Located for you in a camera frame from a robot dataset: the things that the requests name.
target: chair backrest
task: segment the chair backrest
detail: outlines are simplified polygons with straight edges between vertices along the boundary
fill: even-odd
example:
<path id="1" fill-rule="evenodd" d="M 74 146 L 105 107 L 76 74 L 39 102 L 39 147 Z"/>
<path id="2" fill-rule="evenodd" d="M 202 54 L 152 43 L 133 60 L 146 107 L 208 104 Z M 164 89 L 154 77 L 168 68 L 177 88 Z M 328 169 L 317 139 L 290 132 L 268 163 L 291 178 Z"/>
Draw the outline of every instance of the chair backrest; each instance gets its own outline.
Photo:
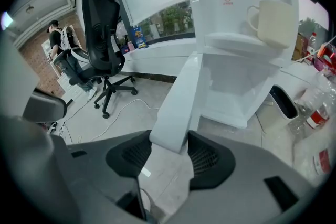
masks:
<path id="1" fill-rule="evenodd" d="M 114 76 L 125 63 L 120 51 L 115 51 L 115 33 L 119 17 L 117 0 L 82 0 L 85 38 L 89 61 L 99 70 L 108 70 Z"/>

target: pink object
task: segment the pink object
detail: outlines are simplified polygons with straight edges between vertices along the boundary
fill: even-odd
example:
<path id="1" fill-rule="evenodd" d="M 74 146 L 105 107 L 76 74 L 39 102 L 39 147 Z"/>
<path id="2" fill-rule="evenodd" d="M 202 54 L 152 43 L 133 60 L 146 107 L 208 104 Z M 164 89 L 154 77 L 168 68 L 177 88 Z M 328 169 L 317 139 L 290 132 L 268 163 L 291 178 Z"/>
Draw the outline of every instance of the pink object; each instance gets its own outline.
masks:
<path id="1" fill-rule="evenodd" d="M 129 41 L 129 42 L 127 43 L 127 45 L 128 45 L 128 47 L 129 47 L 130 51 L 135 50 L 135 47 L 134 47 L 134 45 L 133 45 L 133 43 L 132 43 L 131 41 Z"/>

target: concrete floor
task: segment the concrete floor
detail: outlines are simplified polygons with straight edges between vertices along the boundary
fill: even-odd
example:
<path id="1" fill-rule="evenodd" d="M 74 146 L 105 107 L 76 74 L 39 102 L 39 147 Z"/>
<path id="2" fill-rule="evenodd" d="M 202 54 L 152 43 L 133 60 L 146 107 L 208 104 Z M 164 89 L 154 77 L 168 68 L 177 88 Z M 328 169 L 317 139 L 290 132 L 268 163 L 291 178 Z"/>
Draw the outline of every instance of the concrete floor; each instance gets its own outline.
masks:
<path id="1" fill-rule="evenodd" d="M 122 79 L 123 76 L 115 76 L 110 81 Z M 73 143 L 88 142 L 101 134 L 108 125 L 115 120 L 120 109 L 135 99 L 142 99 L 151 108 L 159 108 L 168 94 L 172 84 L 147 79 L 137 79 L 135 87 L 139 93 L 133 96 L 130 92 L 117 92 L 112 95 L 107 111 L 108 119 L 102 117 L 101 108 L 96 110 L 93 101 L 87 102 L 87 96 L 83 93 L 68 109 L 66 117 L 59 121 L 58 130 L 64 120 L 70 118 L 79 108 L 85 105 L 73 118 L 67 122 Z M 140 130 L 151 130 L 157 119 L 158 110 L 149 110 L 141 101 L 135 101 L 120 113 L 118 119 L 108 128 L 106 133 L 97 140 L 112 138 Z M 246 129 L 236 129 L 228 125 L 220 124 L 205 118 L 201 118 L 198 130 L 223 136 L 232 140 L 252 144 L 273 152 L 283 162 L 292 166 L 292 139 L 286 129 L 276 134 L 262 132 L 259 121 L 254 115 L 248 122 Z M 71 139 L 66 130 L 62 137 L 67 144 Z M 140 188 L 143 188 L 158 206 L 156 216 L 160 222 L 164 222 L 174 214 L 188 197 L 188 183 L 193 177 L 191 160 L 187 154 L 187 148 L 182 154 L 170 152 L 160 146 L 152 144 L 152 153 L 146 162 L 142 173 L 139 175 Z"/>

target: cap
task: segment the cap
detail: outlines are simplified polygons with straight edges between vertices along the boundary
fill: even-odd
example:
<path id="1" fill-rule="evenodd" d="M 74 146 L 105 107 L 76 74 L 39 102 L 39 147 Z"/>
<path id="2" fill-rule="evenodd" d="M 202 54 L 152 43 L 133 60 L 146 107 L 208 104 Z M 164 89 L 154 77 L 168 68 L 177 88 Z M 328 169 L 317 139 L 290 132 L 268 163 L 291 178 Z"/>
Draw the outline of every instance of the cap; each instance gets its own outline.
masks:
<path id="1" fill-rule="evenodd" d="M 52 20 L 52 21 L 48 24 L 47 33 L 49 33 L 49 27 L 50 27 L 51 25 L 58 25 L 58 20 Z"/>

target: chair base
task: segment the chair base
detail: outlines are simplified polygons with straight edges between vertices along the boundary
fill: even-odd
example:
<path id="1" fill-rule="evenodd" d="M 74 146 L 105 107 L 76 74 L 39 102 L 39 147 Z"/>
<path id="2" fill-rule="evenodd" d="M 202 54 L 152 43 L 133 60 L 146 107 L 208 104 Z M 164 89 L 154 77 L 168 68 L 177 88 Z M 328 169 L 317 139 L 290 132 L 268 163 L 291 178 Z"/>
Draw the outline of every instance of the chair base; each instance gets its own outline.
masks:
<path id="1" fill-rule="evenodd" d="M 107 119 L 110 114 L 108 112 L 106 112 L 106 108 L 109 104 L 109 101 L 111 99 L 111 96 L 113 93 L 115 93 L 116 91 L 132 91 L 132 95 L 137 95 L 138 91 L 135 87 L 130 87 L 130 86 L 122 86 L 121 84 L 123 84 L 125 81 L 127 80 L 131 80 L 132 82 L 135 81 L 135 79 L 132 76 L 128 76 L 124 79 L 121 79 L 113 84 L 111 84 L 109 82 L 109 77 L 104 77 L 104 87 L 103 87 L 103 91 L 102 93 L 97 97 L 97 99 L 95 99 L 94 101 L 94 107 L 95 108 L 99 108 L 99 104 L 97 104 L 101 99 L 104 99 L 104 105 L 103 105 L 103 118 Z"/>

